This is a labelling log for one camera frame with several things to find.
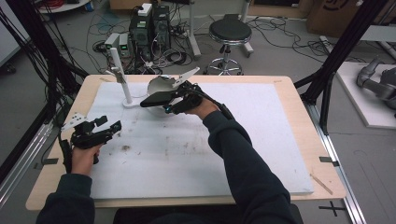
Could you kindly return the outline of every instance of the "caster wheel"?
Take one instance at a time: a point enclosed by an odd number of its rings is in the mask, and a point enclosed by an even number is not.
[[[17,72],[17,69],[11,63],[7,63],[6,68],[8,73],[15,74]]]

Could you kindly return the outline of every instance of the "white paper sheet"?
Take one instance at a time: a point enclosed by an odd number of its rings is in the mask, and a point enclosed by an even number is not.
[[[193,115],[158,117],[139,107],[147,83],[129,84],[135,108],[124,109],[118,83],[103,83],[88,118],[107,115],[122,130],[101,148],[92,168],[92,197],[164,198],[231,195],[222,159],[207,143],[208,131]],[[313,192],[276,89],[272,84],[203,83],[208,95],[226,104],[253,146],[292,194]]]

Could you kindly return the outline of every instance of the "black stool seat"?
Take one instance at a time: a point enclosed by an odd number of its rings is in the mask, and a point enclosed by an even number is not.
[[[210,25],[209,34],[220,43],[239,45],[249,41],[251,29],[240,20],[223,19],[215,21]]]

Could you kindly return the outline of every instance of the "stool leg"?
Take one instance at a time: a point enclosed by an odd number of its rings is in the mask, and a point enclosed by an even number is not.
[[[219,74],[219,76],[230,75],[230,73],[227,71],[228,62],[230,61],[230,53],[231,53],[230,45],[227,45],[226,49],[224,50],[224,57],[222,61],[222,72]]]

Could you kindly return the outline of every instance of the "stool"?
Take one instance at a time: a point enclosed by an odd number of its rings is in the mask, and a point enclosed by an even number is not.
[[[230,59],[231,46],[246,44],[251,38],[250,27],[237,19],[222,19],[213,22],[209,27],[209,35],[215,41],[223,44],[220,53],[224,53],[222,58],[213,60],[205,69],[204,74],[230,75],[230,72],[237,75],[244,75],[242,66],[235,60]]]

